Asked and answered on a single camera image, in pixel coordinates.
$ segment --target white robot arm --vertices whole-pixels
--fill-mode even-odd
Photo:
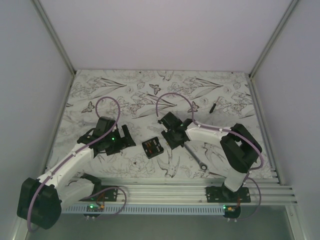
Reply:
[[[100,117],[96,127],[81,136],[65,158],[37,179],[25,180],[20,191],[18,217],[27,219],[32,198],[40,185],[44,183],[31,212],[31,222],[43,229],[51,228],[59,219],[63,209],[100,191],[101,180],[94,176],[84,174],[79,180],[70,181],[77,171],[92,161],[100,152],[105,151],[107,155],[112,155],[119,153],[124,148],[136,145],[130,136],[128,127],[123,125],[124,137],[120,136],[119,129],[116,127],[102,139],[85,147],[105,135],[114,124],[115,120]]]
[[[232,193],[236,193],[243,185],[249,169],[258,159],[258,154],[246,142],[242,141],[239,137],[223,131],[223,129],[237,132],[247,138],[262,152],[262,148],[258,142],[248,130],[239,123],[233,127],[216,127],[216,129],[219,130],[212,130],[194,124],[191,119],[186,119],[182,122],[171,112],[168,112],[159,120],[159,123],[163,124],[166,128],[161,134],[171,149],[175,149],[178,146],[183,147],[187,141],[202,141],[214,145],[221,144],[226,158],[231,165],[222,187],[226,188],[224,192],[230,192],[231,195]]]

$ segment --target wire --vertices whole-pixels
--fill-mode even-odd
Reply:
[[[258,203],[256,209],[254,210],[254,212],[253,212],[251,215],[246,216],[246,217],[244,217],[244,218],[237,219],[237,221],[238,221],[238,220],[239,220],[239,221],[247,220],[247,219],[251,218],[253,215],[255,215],[255,214],[258,212],[258,210],[259,210],[259,208],[260,208],[260,205],[261,205],[262,194],[261,194],[260,187],[259,187],[258,183],[257,183],[253,178],[248,177],[248,179],[250,179],[250,180],[256,185],[256,188],[258,189],[258,192],[259,192],[259,203]]]
[[[160,101],[160,99],[166,95],[178,95],[180,97],[182,97],[183,99],[185,99],[188,104],[190,105],[190,108],[191,108],[191,116],[192,116],[192,121],[195,125],[197,125],[199,128],[204,128],[204,129],[209,129],[209,130],[214,130],[214,131],[218,131],[218,132],[226,132],[226,133],[229,133],[229,134],[233,134],[237,137],[239,137],[240,139],[244,140],[247,144],[249,144],[255,151],[256,153],[258,154],[259,158],[260,158],[260,165],[257,166],[257,167],[252,167],[249,169],[249,171],[251,170],[257,170],[257,169],[261,169],[264,165],[264,157],[262,156],[261,152],[259,151],[259,149],[251,142],[249,141],[247,138],[245,138],[244,136],[240,135],[239,133],[235,132],[235,131],[232,131],[232,130],[229,130],[229,129],[225,129],[225,128],[222,128],[222,127],[215,127],[215,126],[211,126],[211,125],[206,125],[206,124],[202,124],[202,123],[199,123],[195,120],[195,111],[194,111],[194,108],[191,104],[191,102],[183,95],[179,94],[179,93],[176,93],[176,92],[167,92],[165,94],[162,94],[156,101],[155,103],[155,112],[156,112],[156,116],[159,117],[159,113],[158,113],[158,103]]]
[[[101,195],[98,196],[98,197],[96,198],[96,200],[95,200],[95,203],[96,203],[97,205],[99,205],[100,207],[101,207],[101,205],[100,205],[100,203],[98,203],[98,201],[99,201],[99,199],[101,199],[101,198],[102,198],[102,205],[104,206],[104,205],[105,205],[105,192],[101,193]]]
[[[236,205],[235,209],[239,208],[240,204],[241,204],[241,200],[240,200],[240,197],[238,196],[237,205]]]
[[[121,110],[120,110],[120,105],[119,105],[119,103],[118,103],[117,100],[115,100],[113,97],[104,96],[104,97],[101,97],[101,98],[96,102],[96,104],[95,104],[95,113],[96,113],[96,115],[98,116],[98,118],[100,118],[100,116],[99,116],[99,114],[98,114],[98,104],[99,104],[99,102],[102,101],[103,99],[111,99],[111,100],[113,100],[113,101],[116,103],[117,107],[118,107],[118,115],[117,115],[117,117],[116,117],[116,120],[115,120],[113,126],[112,126],[105,134],[103,134],[102,136],[98,137],[96,140],[93,140],[92,142],[89,142],[88,144],[80,147],[78,150],[76,150],[76,151],[74,152],[75,154],[81,152],[83,149],[91,146],[92,144],[100,141],[100,140],[103,139],[105,136],[107,136],[107,135],[114,129],[114,127],[117,126],[117,123],[118,123],[119,118],[120,118]],[[38,230],[38,228],[37,228],[37,229],[32,229],[32,227],[31,227],[31,213],[32,213],[32,209],[33,209],[33,207],[34,207],[34,204],[35,204],[35,201],[36,201],[36,199],[37,199],[37,196],[38,196],[39,192],[40,192],[41,189],[44,187],[44,185],[49,181],[49,179],[50,179],[53,175],[55,175],[55,174],[57,173],[57,171],[58,171],[66,162],[68,162],[73,156],[74,156],[73,154],[70,154],[65,160],[63,160],[63,161],[52,171],[51,176],[48,176],[48,177],[40,184],[40,186],[37,188],[37,190],[35,191],[32,199],[31,199],[31,202],[30,202],[30,205],[29,205],[29,209],[28,209],[28,213],[27,213],[27,217],[26,217],[26,219],[27,219],[27,220],[26,220],[26,225],[27,225],[27,228],[28,228],[28,231],[29,231],[29,232],[34,233],[36,230]]]
[[[95,196],[97,196],[97,195],[100,195],[101,193],[104,193],[105,191],[112,190],[112,189],[118,189],[118,190],[120,190],[120,191],[123,193],[123,195],[124,195],[124,203],[123,203],[122,207],[121,207],[117,212],[115,212],[115,213],[113,213],[113,214],[110,214],[110,215],[108,215],[107,217],[109,218],[109,217],[112,217],[112,216],[116,216],[116,215],[118,215],[119,213],[121,213],[121,211],[125,208],[125,206],[126,206],[126,204],[127,204],[127,194],[126,194],[126,192],[125,192],[122,188],[120,188],[120,187],[118,187],[118,186],[107,187],[107,188],[105,188],[105,189],[103,189],[103,190],[101,190],[101,191],[98,191],[97,193],[95,193],[95,194],[93,194],[93,195],[91,195],[91,196],[86,196],[86,197],[82,198],[81,200],[86,200],[86,199],[93,198],[93,197],[95,197]]]

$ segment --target white cable tray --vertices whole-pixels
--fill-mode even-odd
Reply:
[[[114,214],[122,204],[106,205],[103,211],[87,211],[90,203],[74,204],[63,214]],[[151,205],[151,204],[127,204],[120,214],[127,215],[224,215],[223,206],[217,205]]]

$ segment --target bird illustration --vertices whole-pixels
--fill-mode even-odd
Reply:
[[[205,149],[205,156],[206,158],[211,162],[214,163],[214,161],[212,160],[212,154],[216,155],[222,162],[224,162],[226,160],[226,158],[224,156],[222,156],[219,151],[223,151],[220,147],[218,147],[217,145],[213,145],[213,144],[209,144],[207,142],[204,143],[204,145],[201,146],[203,149]]]
[[[168,163],[164,163],[160,158],[156,158],[158,164],[159,164],[159,167],[162,169],[162,170],[166,170],[166,173],[165,173],[165,177],[166,178],[173,178],[178,169],[179,169],[179,163],[180,163],[180,156],[179,156],[179,160],[178,160],[178,163],[176,164],[176,166],[174,166],[173,164],[173,161],[172,161],[172,150],[171,150],[171,154],[169,154],[169,151],[167,150],[166,151],[168,153]]]
[[[163,81],[170,81],[175,71],[157,71]]]

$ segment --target wrench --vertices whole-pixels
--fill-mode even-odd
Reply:
[[[183,144],[185,149],[191,154],[191,156],[196,160],[196,162],[199,164],[199,167],[202,171],[206,171],[208,169],[208,166],[204,164],[197,155],[191,150],[191,148],[185,143]]]

